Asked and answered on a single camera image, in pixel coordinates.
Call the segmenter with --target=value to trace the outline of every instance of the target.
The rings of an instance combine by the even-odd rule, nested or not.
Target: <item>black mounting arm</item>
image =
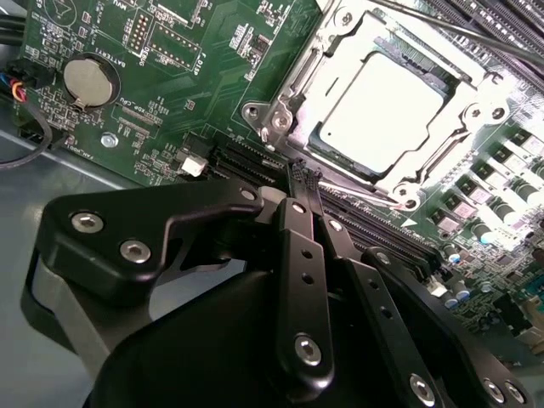
[[[319,174],[289,171],[289,197],[231,179],[47,205],[21,304],[96,377],[92,407],[534,406],[401,263],[323,215]],[[165,276],[233,258],[244,273],[151,321]]]

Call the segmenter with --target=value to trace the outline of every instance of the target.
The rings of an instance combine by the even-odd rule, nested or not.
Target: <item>motherboard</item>
[[[544,56],[538,0],[400,3]],[[357,246],[544,352],[541,68],[364,0],[36,0],[20,57],[63,148],[142,185],[303,159]]]

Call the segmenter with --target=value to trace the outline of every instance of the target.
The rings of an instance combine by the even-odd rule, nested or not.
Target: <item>wire connector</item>
[[[23,82],[25,88],[39,89],[52,84],[55,79],[54,68],[45,67],[29,59],[15,59],[6,65],[5,73]]]

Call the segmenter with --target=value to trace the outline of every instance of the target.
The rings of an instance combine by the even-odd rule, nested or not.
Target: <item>screw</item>
[[[257,199],[257,197],[249,190],[241,189],[241,194],[244,196],[244,198],[247,198],[248,200],[254,201]]]
[[[295,352],[298,358],[308,366],[317,366],[321,362],[321,350],[317,343],[309,337],[295,338]]]
[[[287,130],[291,126],[291,121],[287,116],[285,116],[281,112],[274,112],[274,116],[272,117],[272,127],[275,130],[278,131],[284,131]]]
[[[344,14],[342,17],[342,25],[347,26],[349,23],[351,23],[351,21],[353,21],[353,19],[354,19],[354,16],[351,15],[351,13]]]
[[[94,234],[104,228],[104,221],[96,214],[80,212],[71,218],[71,225],[83,234]]]
[[[342,230],[342,225],[341,225],[336,219],[331,219],[331,220],[329,220],[329,225],[330,225],[335,231],[341,231],[341,230]]]
[[[417,374],[412,374],[410,376],[410,388],[425,406],[434,406],[436,399],[434,398],[433,390],[429,387],[425,380],[423,380]]]
[[[493,400],[495,400],[499,404],[504,404],[504,394],[502,393],[500,388],[498,388],[490,380],[485,380],[484,385],[485,385],[485,390],[488,392],[491,398],[493,398]]]
[[[135,264],[143,264],[151,258],[151,250],[143,242],[130,240],[121,244],[119,251],[123,258]]]
[[[514,385],[511,382],[504,382],[504,385],[506,386],[508,392],[518,401],[520,404],[525,403],[525,397],[519,392],[517,388],[514,387]]]
[[[386,264],[386,265],[391,264],[391,261],[389,261],[389,258],[388,258],[388,256],[387,256],[385,253],[383,253],[383,252],[378,252],[378,253],[376,254],[376,256],[377,256],[377,258],[378,258],[380,261],[382,261],[384,264]]]
[[[102,133],[102,137],[100,138],[100,143],[104,147],[111,149],[119,144],[119,139],[112,132],[104,132]]]
[[[304,209],[304,207],[296,202],[292,203],[292,207],[297,213],[301,213],[301,214],[306,213],[306,210]]]
[[[258,118],[258,109],[254,106],[248,106],[244,110],[244,113],[246,114],[246,117],[248,117],[249,119],[255,120]]]

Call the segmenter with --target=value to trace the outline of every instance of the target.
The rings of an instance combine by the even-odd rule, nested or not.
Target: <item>black cable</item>
[[[26,22],[23,17],[0,14],[0,28],[5,28],[7,30],[24,31],[25,27]]]
[[[22,32],[0,30],[0,44],[20,46],[22,43]]]
[[[413,17],[415,19],[424,21],[431,26],[437,26],[437,27],[443,28],[444,30],[455,32],[456,34],[461,34],[462,36],[465,36],[466,38],[470,38],[474,41],[477,41],[478,43],[482,43],[484,45],[487,45],[488,47],[498,49],[504,53],[511,54],[512,56],[520,60],[527,61],[544,68],[544,58],[540,57],[539,55],[535,53],[531,53],[530,51],[525,51],[524,49],[505,44],[504,42],[497,41],[493,38],[479,34],[476,31],[468,30],[464,27],[460,27],[459,25],[451,24],[451,23],[448,23],[447,21],[437,19],[436,17],[433,17],[432,15],[422,13],[421,11],[415,10],[410,7],[406,7],[402,4],[391,2],[389,0],[370,0],[370,1],[372,3],[383,6],[387,9],[391,9],[399,13],[409,15],[410,17]]]
[[[53,131],[51,130],[51,127],[49,126],[47,119],[42,115],[42,112],[39,110],[39,108],[28,101],[26,101],[24,104],[21,104],[21,107],[23,109],[26,109],[28,113],[30,113],[32,117],[36,119],[36,122],[39,123],[40,127],[42,127],[42,130],[43,130],[42,143],[40,143],[40,145],[36,149],[31,151],[26,156],[22,156],[18,159],[11,160],[11,161],[0,161],[0,171],[19,167],[19,166],[22,166],[23,164],[33,161],[38,156],[40,156],[53,141]]]

